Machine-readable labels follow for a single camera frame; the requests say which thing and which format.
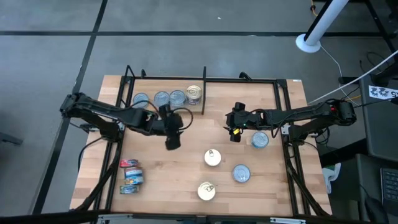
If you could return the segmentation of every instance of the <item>wooden table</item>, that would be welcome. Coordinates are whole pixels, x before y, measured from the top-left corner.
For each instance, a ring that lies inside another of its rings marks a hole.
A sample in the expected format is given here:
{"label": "wooden table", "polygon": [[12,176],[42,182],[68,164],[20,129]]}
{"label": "wooden table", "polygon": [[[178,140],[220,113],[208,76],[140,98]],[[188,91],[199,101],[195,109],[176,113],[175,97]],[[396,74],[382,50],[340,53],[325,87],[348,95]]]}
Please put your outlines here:
{"label": "wooden table", "polygon": [[[104,77],[98,99],[114,105],[121,76]],[[181,80],[136,80],[138,92],[169,91],[176,86],[201,85],[201,81]],[[300,80],[287,80],[292,108],[307,105]],[[280,88],[281,101],[284,102]],[[143,136],[127,130],[124,137],[121,159],[138,159],[144,169],[144,184],[138,194],[120,195],[119,186],[124,183],[123,170],[118,170],[114,189],[112,212],[165,213],[244,216],[292,216],[289,188],[280,135],[270,137],[265,149],[251,146],[255,131],[245,130],[240,143],[229,141],[223,129],[226,113],[235,102],[246,104],[246,110],[276,108],[272,85],[257,83],[207,83],[205,114],[195,113],[193,124],[181,135],[182,146],[174,151],[165,148],[165,137]],[[189,114],[183,114],[184,124]],[[99,137],[91,133],[88,142]],[[314,139],[306,141],[315,143]],[[82,203],[98,182],[106,147],[100,141],[87,148],[81,163],[71,208]],[[221,164],[209,167],[204,154],[208,149],[217,149],[222,155]],[[300,155],[305,183],[323,209],[331,213],[328,195],[323,180],[318,152],[308,145],[300,146]],[[237,164],[245,164],[251,170],[251,178],[245,184],[233,180],[231,171]],[[216,196],[204,202],[197,195],[198,186],[210,181],[215,184]],[[104,187],[100,208],[104,208],[108,186]],[[303,213],[300,191],[296,186],[298,208]]]}

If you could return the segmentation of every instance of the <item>tin can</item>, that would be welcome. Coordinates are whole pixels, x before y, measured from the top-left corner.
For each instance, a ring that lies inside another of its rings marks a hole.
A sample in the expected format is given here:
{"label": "tin can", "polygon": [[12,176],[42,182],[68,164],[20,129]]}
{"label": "tin can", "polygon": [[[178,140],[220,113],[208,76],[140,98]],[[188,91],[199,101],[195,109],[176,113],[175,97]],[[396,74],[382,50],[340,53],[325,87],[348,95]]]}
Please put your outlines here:
{"label": "tin can", "polygon": [[250,170],[247,166],[240,164],[233,169],[232,176],[239,183],[245,183],[250,179]]}
{"label": "tin can", "polygon": [[119,164],[120,168],[130,168],[138,166],[137,159],[122,159]]}
{"label": "tin can", "polygon": [[205,153],[205,162],[209,166],[217,166],[221,162],[221,154],[216,149],[207,150]]}
{"label": "tin can", "polygon": [[141,175],[131,176],[124,180],[124,184],[126,185],[136,185],[142,183],[144,183],[144,178]]}
{"label": "tin can", "polygon": [[[149,101],[149,97],[147,94],[145,93],[137,93],[134,98],[132,99],[132,103],[136,104],[139,101]],[[133,106],[133,108],[146,108],[148,106],[148,102],[142,102],[142,103],[138,103],[136,105]]]}
{"label": "tin can", "polygon": [[266,133],[263,133],[261,131],[258,131],[253,134],[253,137],[251,138],[251,144],[256,148],[256,149],[262,149],[268,145],[269,139]]}
{"label": "tin can", "polygon": [[187,88],[185,94],[188,99],[188,103],[191,105],[198,105],[201,99],[201,88],[197,85],[192,85]]}
{"label": "tin can", "polygon": [[198,196],[205,201],[211,200],[216,195],[216,188],[210,182],[202,183],[198,188]]}
{"label": "tin can", "polygon": [[134,194],[139,190],[138,185],[122,185],[120,186],[120,194]]}
{"label": "tin can", "polygon": [[186,96],[183,91],[174,90],[170,94],[170,106],[172,106],[174,108],[180,107],[180,106],[184,105],[185,99],[186,99]]}
{"label": "tin can", "polygon": [[155,94],[155,100],[154,101],[155,101],[155,105],[157,107],[160,107],[160,106],[163,106],[163,105],[169,103],[170,96],[165,91],[160,91],[160,92]]}
{"label": "tin can", "polygon": [[128,177],[132,177],[135,175],[142,175],[142,168],[141,167],[132,167],[124,169],[124,178],[127,179]]}

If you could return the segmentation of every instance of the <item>gray floor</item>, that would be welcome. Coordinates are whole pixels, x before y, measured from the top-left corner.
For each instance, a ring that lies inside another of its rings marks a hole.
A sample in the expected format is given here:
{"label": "gray floor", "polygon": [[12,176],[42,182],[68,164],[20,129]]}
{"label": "gray floor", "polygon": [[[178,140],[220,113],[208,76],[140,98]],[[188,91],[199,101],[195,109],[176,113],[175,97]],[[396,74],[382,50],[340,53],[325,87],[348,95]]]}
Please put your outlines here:
{"label": "gray floor", "polygon": [[[92,30],[100,5],[99,0],[0,0],[0,30]],[[305,0],[109,0],[100,30],[305,32],[314,19],[309,5]],[[375,8],[394,29],[386,7],[376,2]],[[377,28],[364,5],[349,4],[330,31]],[[59,106],[72,89],[88,39],[0,36],[0,131],[24,140],[20,147],[0,144],[0,216],[30,211],[60,123]],[[362,74],[359,60],[366,60],[367,51],[389,55],[381,38],[323,38],[322,44],[347,76]],[[98,37],[82,92],[96,98],[103,75],[121,75],[127,64],[148,75],[200,76],[206,65],[209,77],[245,71],[253,78],[301,79],[308,101],[335,89],[339,76],[326,53],[305,54],[294,37]],[[357,114],[356,124],[331,128],[330,146],[364,137],[361,110]],[[68,210],[85,141],[86,134],[70,126],[44,212]]]}

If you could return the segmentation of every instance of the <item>gold can lid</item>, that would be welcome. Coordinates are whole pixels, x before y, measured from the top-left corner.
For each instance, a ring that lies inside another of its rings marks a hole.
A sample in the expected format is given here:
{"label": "gold can lid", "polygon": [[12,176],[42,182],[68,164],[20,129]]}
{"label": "gold can lid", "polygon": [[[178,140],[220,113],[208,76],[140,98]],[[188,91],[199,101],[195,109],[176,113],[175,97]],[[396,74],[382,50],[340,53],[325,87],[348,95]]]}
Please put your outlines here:
{"label": "gold can lid", "polygon": [[199,99],[201,97],[201,88],[197,85],[189,86],[185,92],[190,99]]}
{"label": "gold can lid", "polygon": [[204,182],[198,188],[198,195],[202,200],[211,200],[216,195],[216,188],[210,182]]}
{"label": "gold can lid", "polygon": [[205,153],[205,162],[209,166],[217,166],[221,162],[221,154],[216,149],[207,150]]}

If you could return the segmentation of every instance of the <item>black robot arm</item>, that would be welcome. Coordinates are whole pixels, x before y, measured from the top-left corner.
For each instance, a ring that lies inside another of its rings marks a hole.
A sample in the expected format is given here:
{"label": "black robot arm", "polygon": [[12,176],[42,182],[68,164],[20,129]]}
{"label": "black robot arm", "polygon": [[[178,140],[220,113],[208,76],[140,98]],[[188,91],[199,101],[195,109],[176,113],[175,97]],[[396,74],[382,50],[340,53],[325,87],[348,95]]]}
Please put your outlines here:
{"label": "black robot arm", "polygon": [[[81,118],[96,126],[101,136],[111,142],[120,140],[121,129],[125,127],[146,136],[166,136],[166,148],[176,149],[181,146],[180,135],[183,127],[182,118],[170,109],[170,105],[159,107],[159,114],[142,108],[118,108],[107,103],[93,100],[84,93],[68,95],[60,111],[66,118]],[[105,121],[100,116],[115,119]]]}
{"label": "black robot arm", "polygon": [[229,131],[230,140],[233,142],[240,142],[245,129],[271,130],[274,138],[286,123],[316,118],[302,126],[289,127],[289,139],[294,141],[305,140],[308,134],[320,132],[334,124],[349,126],[356,121],[353,105],[341,100],[327,100],[317,105],[287,111],[265,109],[245,111],[245,106],[243,103],[236,102],[232,112],[226,115],[228,127],[225,129]]}

